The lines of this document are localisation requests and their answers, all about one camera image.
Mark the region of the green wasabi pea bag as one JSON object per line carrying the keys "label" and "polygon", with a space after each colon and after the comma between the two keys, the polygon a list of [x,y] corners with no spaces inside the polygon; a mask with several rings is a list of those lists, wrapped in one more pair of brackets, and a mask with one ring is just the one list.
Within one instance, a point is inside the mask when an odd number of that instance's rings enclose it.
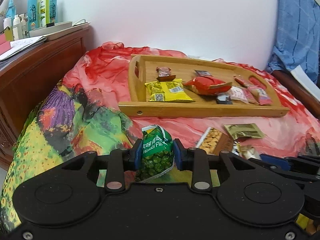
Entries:
{"label": "green wasabi pea bag", "polygon": [[173,168],[173,140],[169,132],[159,125],[142,128],[142,158],[135,181],[142,183],[161,177]]}

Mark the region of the gold foil snack pack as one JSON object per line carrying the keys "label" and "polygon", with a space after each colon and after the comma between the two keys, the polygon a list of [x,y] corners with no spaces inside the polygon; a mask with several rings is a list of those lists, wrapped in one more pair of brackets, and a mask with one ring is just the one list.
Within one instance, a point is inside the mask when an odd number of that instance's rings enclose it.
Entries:
{"label": "gold foil snack pack", "polygon": [[254,123],[224,125],[224,128],[234,140],[240,138],[262,139],[265,136]]}

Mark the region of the yellow snack bag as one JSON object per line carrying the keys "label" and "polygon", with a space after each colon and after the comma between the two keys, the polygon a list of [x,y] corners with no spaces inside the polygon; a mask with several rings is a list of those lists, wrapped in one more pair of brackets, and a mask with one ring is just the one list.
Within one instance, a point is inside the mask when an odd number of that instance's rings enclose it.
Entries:
{"label": "yellow snack bag", "polygon": [[194,102],[184,91],[182,79],[153,81],[145,83],[145,86],[150,95],[150,102]]}

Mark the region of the red puffed snack bag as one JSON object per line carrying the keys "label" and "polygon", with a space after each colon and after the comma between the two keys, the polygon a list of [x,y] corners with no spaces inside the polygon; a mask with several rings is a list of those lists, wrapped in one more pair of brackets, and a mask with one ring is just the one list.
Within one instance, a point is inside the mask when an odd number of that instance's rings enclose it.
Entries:
{"label": "red puffed snack bag", "polygon": [[197,76],[182,85],[198,95],[217,95],[228,92],[232,82],[225,82],[213,76]]}

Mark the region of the pink small snack pack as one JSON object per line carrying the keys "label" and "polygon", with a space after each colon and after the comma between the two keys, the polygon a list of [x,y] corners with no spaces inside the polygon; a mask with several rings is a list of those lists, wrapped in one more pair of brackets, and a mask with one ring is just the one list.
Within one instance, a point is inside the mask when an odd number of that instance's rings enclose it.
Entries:
{"label": "pink small snack pack", "polygon": [[273,103],[263,88],[259,86],[250,86],[248,87],[248,90],[259,103],[259,105],[271,105]]}

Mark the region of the white red-print snack pack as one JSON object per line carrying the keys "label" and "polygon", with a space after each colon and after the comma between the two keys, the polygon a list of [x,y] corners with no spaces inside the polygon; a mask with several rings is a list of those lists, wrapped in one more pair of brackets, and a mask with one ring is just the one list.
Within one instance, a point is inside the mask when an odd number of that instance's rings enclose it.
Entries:
{"label": "white red-print snack pack", "polygon": [[227,92],[230,98],[234,101],[243,103],[251,103],[257,105],[258,102],[247,88],[232,86]]}

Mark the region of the brown chocolate wafer bar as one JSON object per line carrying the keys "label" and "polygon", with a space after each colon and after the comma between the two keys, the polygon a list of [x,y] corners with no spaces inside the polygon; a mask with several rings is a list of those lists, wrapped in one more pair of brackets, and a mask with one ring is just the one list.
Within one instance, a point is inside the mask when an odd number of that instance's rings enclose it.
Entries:
{"label": "brown chocolate wafer bar", "polygon": [[157,80],[159,82],[168,82],[168,81],[173,81],[176,78],[176,75],[173,75],[171,73],[171,69],[168,67],[157,67]]}

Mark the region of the nut picture snack pack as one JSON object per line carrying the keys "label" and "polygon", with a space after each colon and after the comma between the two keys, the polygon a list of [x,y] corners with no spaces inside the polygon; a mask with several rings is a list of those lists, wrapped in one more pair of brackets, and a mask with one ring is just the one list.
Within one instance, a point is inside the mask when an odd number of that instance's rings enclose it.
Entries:
{"label": "nut picture snack pack", "polygon": [[208,127],[196,144],[196,148],[204,150],[208,155],[219,155],[221,151],[231,152],[233,139],[225,133]]}

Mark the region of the red floral bed cloth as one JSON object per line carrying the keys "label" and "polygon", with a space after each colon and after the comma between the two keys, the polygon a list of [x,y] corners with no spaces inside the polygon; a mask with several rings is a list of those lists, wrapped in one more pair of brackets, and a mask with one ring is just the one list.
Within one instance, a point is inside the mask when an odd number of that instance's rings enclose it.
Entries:
{"label": "red floral bed cloth", "polygon": [[130,99],[127,78],[133,54],[183,57],[180,51],[131,48],[114,42],[87,52],[31,111],[13,146],[13,160],[1,192],[4,233],[20,224],[12,203],[18,185],[86,151],[109,154],[115,148],[129,148],[145,126],[162,126],[184,146],[193,147],[208,127],[223,131],[228,124],[254,123],[264,137],[247,144],[259,153],[277,157],[319,154],[319,120],[265,71],[259,76],[289,108],[284,117],[128,118],[118,103]]}

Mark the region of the bamboo serving tray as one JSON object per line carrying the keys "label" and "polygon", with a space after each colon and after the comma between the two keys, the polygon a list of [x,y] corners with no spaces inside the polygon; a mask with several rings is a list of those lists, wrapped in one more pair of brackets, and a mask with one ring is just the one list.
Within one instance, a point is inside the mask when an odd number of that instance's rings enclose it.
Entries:
{"label": "bamboo serving tray", "polygon": [[128,87],[131,100],[118,106],[130,117],[282,117],[289,112],[262,77],[226,63],[133,55]]}

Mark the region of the white paper sheet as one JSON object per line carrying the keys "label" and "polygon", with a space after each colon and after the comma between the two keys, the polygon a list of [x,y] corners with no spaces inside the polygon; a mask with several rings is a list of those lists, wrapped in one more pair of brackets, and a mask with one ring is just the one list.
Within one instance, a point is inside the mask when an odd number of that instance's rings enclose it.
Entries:
{"label": "white paper sheet", "polygon": [[319,101],[320,89],[311,81],[300,65],[291,70],[290,73],[304,89],[306,89],[314,98]]}

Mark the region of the blue checked cloth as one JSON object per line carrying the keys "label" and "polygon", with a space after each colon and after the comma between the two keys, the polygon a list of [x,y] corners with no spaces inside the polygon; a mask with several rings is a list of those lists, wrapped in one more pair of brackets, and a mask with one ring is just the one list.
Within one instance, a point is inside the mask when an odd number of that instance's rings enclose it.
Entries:
{"label": "blue checked cloth", "polygon": [[315,0],[278,0],[276,39],[266,70],[300,66],[313,83],[319,75],[319,5]]}

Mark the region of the wooden headboard cabinet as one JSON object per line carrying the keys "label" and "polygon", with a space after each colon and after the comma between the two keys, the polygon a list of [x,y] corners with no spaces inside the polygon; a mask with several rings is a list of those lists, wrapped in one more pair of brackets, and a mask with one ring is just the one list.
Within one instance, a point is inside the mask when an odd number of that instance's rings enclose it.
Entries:
{"label": "wooden headboard cabinet", "polygon": [[44,42],[1,69],[1,168],[8,170],[12,147],[29,113],[86,52],[89,28]]}

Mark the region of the white plastic tray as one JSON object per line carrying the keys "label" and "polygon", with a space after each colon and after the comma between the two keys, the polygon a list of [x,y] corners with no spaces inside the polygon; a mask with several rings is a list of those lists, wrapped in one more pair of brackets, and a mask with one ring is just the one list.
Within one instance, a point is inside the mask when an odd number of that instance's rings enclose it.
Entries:
{"label": "white plastic tray", "polygon": [[41,27],[35,30],[31,30],[29,31],[29,36],[43,36],[47,38],[46,41],[53,41],[76,31],[86,29],[89,25],[90,22],[86,22],[84,19],[76,22],[75,24],[73,24],[72,21],[61,22],[51,27]]}

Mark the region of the teal spray bottle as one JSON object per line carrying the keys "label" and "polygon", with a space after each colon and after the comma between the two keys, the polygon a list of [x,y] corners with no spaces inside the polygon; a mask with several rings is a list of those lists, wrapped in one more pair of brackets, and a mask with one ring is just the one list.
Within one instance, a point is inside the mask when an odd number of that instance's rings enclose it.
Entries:
{"label": "teal spray bottle", "polygon": [[57,22],[57,0],[49,0],[50,23]]}
{"label": "teal spray bottle", "polygon": [[39,27],[39,16],[37,11],[37,0],[27,1],[28,31]]}

